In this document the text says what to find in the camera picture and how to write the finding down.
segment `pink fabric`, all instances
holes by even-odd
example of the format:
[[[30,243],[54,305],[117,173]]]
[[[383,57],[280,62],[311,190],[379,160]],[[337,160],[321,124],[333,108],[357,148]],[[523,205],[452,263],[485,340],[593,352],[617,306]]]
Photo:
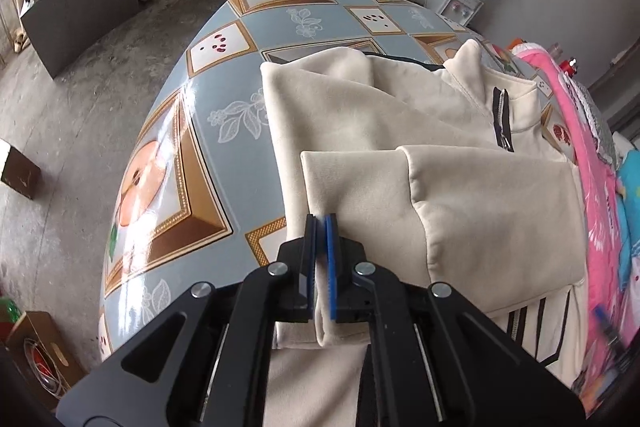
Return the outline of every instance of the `pink fabric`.
[[[568,90],[573,87],[567,85],[564,73],[546,50],[536,44],[524,44],[515,48],[514,54],[546,73],[575,146],[589,233],[587,268],[590,313],[587,353],[591,356],[586,375],[588,384],[602,372],[609,354],[591,310],[596,304],[603,304],[614,322],[620,315],[618,256],[621,242],[617,226],[616,176],[611,167],[598,158],[588,124],[582,123],[578,118],[577,109],[569,95]]]

